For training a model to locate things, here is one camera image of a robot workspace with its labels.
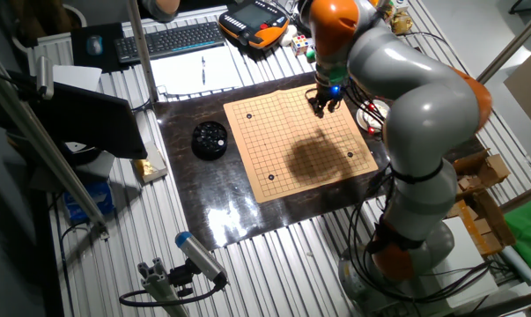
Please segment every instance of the black mat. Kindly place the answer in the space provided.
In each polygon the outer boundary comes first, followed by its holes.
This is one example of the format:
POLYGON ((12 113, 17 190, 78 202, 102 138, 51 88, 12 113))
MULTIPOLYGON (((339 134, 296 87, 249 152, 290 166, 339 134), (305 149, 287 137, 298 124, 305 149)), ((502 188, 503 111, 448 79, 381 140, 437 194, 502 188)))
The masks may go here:
POLYGON ((102 26, 89 26, 71 31, 71 47, 73 50, 73 64, 76 66, 97 67, 103 73, 127 70, 129 64, 120 65, 116 56, 114 40, 124 37, 122 24, 113 23, 102 26), (92 35, 99 35, 103 39, 103 54, 91 56, 87 54, 87 39, 92 35))
MULTIPOLYGON (((314 82, 314 73, 309 72, 191 100, 158 103, 154 107, 188 230, 207 248, 222 247, 351 206, 366 191, 376 172, 265 203, 255 201, 224 104, 314 82), (222 158, 214 161, 203 161, 191 150, 193 130, 206 121, 218 122, 228 132, 228 149, 222 158)), ((357 107, 348 100, 346 103, 355 117, 357 107)), ((384 144, 363 130, 361 134, 377 165, 386 166, 388 156, 384 144)), ((482 150, 483 146, 473 136, 450 150, 445 159, 453 162, 482 150)))

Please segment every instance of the gold object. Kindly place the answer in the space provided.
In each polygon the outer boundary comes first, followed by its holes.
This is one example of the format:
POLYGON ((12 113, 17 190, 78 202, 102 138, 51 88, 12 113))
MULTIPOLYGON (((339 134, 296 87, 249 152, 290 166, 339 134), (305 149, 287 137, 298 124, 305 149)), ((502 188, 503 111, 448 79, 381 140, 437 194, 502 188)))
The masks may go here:
POLYGON ((406 12, 400 12, 393 16, 390 20, 390 25, 394 34, 404 34, 412 28, 414 23, 406 12))

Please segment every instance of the black monitor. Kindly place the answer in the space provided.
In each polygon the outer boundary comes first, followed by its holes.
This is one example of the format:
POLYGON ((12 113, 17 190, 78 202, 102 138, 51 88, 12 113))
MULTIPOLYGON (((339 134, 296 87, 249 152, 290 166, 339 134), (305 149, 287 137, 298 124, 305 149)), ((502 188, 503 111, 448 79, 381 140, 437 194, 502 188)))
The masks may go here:
POLYGON ((234 0, 181 0, 179 2, 179 12, 193 11, 211 8, 219 5, 236 4, 234 0))
MULTIPOLYGON (((13 71, 9 71, 9 75, 17 85, 36 89, 35 77, 13 71)), ((123 159, 147 157, 127 100, 54 83, 51 100, 30 100, 29 104, 57 144, 86 144, 123 159)), ((0 127, 17 128, 1 105, 0 127)))

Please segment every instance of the pen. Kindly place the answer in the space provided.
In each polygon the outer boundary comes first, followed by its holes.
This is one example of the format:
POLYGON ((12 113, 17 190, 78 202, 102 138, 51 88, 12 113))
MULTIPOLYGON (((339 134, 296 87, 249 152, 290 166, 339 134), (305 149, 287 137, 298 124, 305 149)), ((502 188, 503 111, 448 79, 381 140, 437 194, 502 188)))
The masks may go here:
POLYGON ((206 78, 204 77, 204 56, 203 56, 203 85, 206 85, 206 78))

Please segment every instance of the blue led light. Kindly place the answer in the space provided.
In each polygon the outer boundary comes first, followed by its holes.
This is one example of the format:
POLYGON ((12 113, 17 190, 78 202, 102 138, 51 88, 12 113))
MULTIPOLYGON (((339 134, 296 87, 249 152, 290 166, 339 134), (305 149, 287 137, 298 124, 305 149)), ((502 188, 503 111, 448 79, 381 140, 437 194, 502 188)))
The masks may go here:
POLYGON ((339 94, 339 86, 332 86, 331 90, 334 96, 339 94))

